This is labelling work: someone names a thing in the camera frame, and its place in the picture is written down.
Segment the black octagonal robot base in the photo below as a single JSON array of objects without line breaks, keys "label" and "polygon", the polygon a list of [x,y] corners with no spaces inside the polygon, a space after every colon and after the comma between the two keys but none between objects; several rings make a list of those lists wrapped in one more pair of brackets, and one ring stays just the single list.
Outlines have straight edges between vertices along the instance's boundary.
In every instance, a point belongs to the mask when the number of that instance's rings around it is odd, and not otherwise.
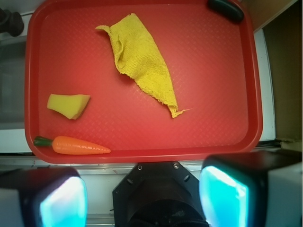
[{"label": "black octagonal robot base", "polygon": [[179,162],[138,163],[115,187],[116,227],[207,227],[199,180]]}]

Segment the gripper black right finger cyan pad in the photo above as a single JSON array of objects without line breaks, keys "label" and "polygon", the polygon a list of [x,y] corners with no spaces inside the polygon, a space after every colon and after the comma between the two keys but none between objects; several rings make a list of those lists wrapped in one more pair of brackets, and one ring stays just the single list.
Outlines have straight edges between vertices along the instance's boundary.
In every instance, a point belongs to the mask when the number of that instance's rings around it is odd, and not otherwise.
[{"label": "gripper black right finger cyan pad", "polygon": [[212,227],[300,227],[303,155],[260,150],[208,156],[199,195]]}]

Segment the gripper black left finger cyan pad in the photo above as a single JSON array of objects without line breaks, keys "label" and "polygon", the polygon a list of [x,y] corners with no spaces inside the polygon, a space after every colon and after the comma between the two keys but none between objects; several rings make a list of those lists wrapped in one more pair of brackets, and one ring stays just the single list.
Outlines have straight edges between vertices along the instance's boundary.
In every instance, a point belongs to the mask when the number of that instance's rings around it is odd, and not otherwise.
[{"label": "gripper black left finger cyan pad", "polygon": [[0,173],[2,227],[84,227],[87,210],[85,182],[72,167]]}]

